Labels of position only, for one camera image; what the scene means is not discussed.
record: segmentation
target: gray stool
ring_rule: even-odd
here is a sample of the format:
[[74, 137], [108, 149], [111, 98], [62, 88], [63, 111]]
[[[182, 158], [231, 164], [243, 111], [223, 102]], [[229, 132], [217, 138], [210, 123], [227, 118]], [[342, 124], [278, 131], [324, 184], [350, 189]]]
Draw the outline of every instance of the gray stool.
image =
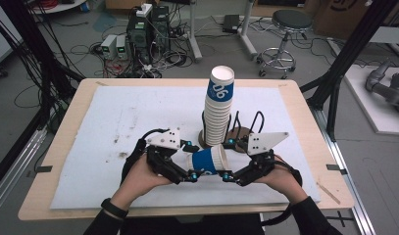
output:
[[260, 65], [259, 76], [265, 76], [266, 66], [284, 70], [281, 79], [287, 78], [288, 71], [296, 70], [296, 60], [288, 51], [284, 50], [287, 44], [288, 36], [291, 33], [304, 33], [312, 26], [312, 20], [304, 13], [294, 10], [279, 10], [274, 12], [272, 18], [273, 24], [279, 29], [285, 31], [279, 48], [268, 48], [257, 57], [257, 64]]

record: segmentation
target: stack of paper cups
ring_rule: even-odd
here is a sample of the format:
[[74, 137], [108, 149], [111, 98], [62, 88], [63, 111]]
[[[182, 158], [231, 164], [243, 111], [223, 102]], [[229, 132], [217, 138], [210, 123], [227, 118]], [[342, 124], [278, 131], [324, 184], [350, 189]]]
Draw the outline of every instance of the stack of paper cups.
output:
[[209, 146], [224, 142], [230, 106], [232, 104], [234, 73], [229, 67], [218, 66], [212, 69], [205, 98], [205, 131], [203, 138]]

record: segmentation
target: human hand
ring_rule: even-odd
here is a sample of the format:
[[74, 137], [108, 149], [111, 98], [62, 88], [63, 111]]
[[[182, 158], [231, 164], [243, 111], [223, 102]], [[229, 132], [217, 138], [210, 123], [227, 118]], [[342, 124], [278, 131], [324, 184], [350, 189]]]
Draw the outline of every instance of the human hand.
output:
[[147, 155], [144, 154], [132, 166], [123, 184], [111, 198], [111, 203], [126, 211], [131, 203], [138, 197], [148, 193], [157, 186], [171, 184], [169, 179], [153, 172], [147, 163]]
[[[275, 159], [284, 162], [280, 156], [275, 156]], [[269, 185], [274, 190], [283, 194], [292, 205], [308, 197], [290, 171], [286, 167], [278, 164], [275, 165], [274, 169], [268, 175], [257, 179], [255, 183], [265, 183]]]

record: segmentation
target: gray floor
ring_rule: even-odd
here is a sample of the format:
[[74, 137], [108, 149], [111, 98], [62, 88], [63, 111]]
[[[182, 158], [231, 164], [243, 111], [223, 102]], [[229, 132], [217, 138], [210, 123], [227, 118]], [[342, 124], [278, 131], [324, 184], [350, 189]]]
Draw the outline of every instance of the gray floor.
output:
[[[88, 22], [79, 26], [54, 25], [54, 30], [61, 45], [66, 52], [76, 45], [89, 46], [94, 42], [101, 41], [102, 35], [108, 33], [122, 33], [123, 26], [117, 26], [103, 31], [109, 26], [126, 25], [125, 15], [111, 15], [103, 12], [91, 12], [83, 14], [78, 11], [67, 11], [62, 14], [50, 16], [57, 23], [78, 24]], [[198, 25], [207, 26], [198, 34], [215, 34], [220, 30], [209, 30], [217, 26], [212, 19], [197, 21]], [[302, 42], [310, 43], [311, 38], [317, 37], [309, 32], [309, 40]], [[267, 47], [276, 47], [280, 39], [268, 32], [257, 32], [250, 29], [249, 36], [258, 51]], [[203, 60], [199, 64], [184, 69], [172, 68], [163, 72], [163, 77], [176, 78], [202, 78], [208, 77], [214, 66], [226, 65], [232, 67], [236, 78], [260, 78], [258, 76], [258, 65], [249, 60], [249, 56], [236, 36], [219, 38], [198, 38], [199, 47], [203, 53]], [[370, 62], [391, 58], [396, 65], [399, 59], [387, 50], [383, 45], [369, 45], [360, 59]], [[291, 43], [287, 49], [293, 53], [298, 61], [297, 69], [289, 75], [289, 79], [295, 80], [303, 85], [321, 76], [329, 68], [333, 56], [330, 54], [328, 45], [320, 40], [315, 40], [312, 52], [309, 49], [299, 49]], [[83, 47], [75, 47], [76, 51], [83, 51]], [[101, 64], [93, 56], [69, 54], [73, 62], [78, 62], [76, 67], [87, 77], [100, 77]], [[15, 106], [16, 96], [24, 89], [32, 85], [27, 79], [25, 69], [21, 62], [15, 57], [9, 57], [3, 65], [9, 72], [8, 77], [0, 77], [0, 161], [10, 150], [13, 143], [31, 120], [37, 108], [21, 109]], [[269, 71], [264, 79], [280, 78], [281, 72]], [[20, 95], [18, 105], [34, 106], [37, 104], [36, 89], [29, 89]], [[52, 136], [48, 136], [44, 146], [36, 154], [35, 159], [28, 166], [25, 175], [21, 177], [7, 201], [0, 209], [0, 234], [79, 234], [84, 231], [90, 223], [90, 219], [55, 220], [55, 221], [20, 221], [17, 217], [25, 194], [32, 183], [33, 178], [27, 177], [32, 170], [37, 157], [41, 155], [49, 144]], [[373, 223], [376, 234], [399, 234], [399, 136], [375, 134], [367, 118], [361, 111], [357, 101], [342, 82], [339, 97], [338, 114], [336, 120], [336, 138], [339, 148], [348, 165], [349, 171], [356, 184], [358, 192], [364, 202], [368, 215]], [[341, 211], [342, 216], [352, 217], [349, 211]], [[325, 211], [327, 216], [337, 216], [337, 211]], [[274, 214], [265, 214], [265, 218]], [[359, 234], [353, 221], [345, 221], [344, 226], [340, 221], [330, 222], [343, 234]], [[294, 219], [291, 217], [284, 223], [267, 228], [267, 234], [298, 234]]]

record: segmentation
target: black sleeve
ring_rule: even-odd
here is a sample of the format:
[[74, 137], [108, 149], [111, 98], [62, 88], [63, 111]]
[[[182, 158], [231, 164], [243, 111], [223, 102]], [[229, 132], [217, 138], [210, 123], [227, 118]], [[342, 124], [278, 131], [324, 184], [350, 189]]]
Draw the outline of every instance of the black sleeve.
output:
[[302, 235], [341, 234], [330, 225], [311, 197], [291, 207]]
[[117, 235], [123, 221], [100, 211], [83, 235]]

